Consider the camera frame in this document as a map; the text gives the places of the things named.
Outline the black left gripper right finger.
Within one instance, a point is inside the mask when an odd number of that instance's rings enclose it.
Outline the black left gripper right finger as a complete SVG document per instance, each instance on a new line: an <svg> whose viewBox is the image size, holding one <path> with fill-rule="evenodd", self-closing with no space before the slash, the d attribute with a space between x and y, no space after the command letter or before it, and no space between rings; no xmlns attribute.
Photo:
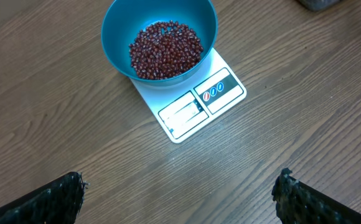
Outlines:
<svg viewBox="0 0 361 224"><path fill-rule="evenodd" d="M285 168L271 195L282 224L361 224L361 213L320 193L291 176Z"/></svg>

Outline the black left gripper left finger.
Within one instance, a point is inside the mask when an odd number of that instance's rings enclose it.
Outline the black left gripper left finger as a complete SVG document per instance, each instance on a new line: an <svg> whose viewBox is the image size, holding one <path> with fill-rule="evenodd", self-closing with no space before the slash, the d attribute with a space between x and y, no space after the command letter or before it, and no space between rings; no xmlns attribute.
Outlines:
<svg viewBox="0 0 361 224"><path fill-rule="evenodd" d="M0 207L0 224L74 224L86 189L82 174L69 172Z"/></svg>

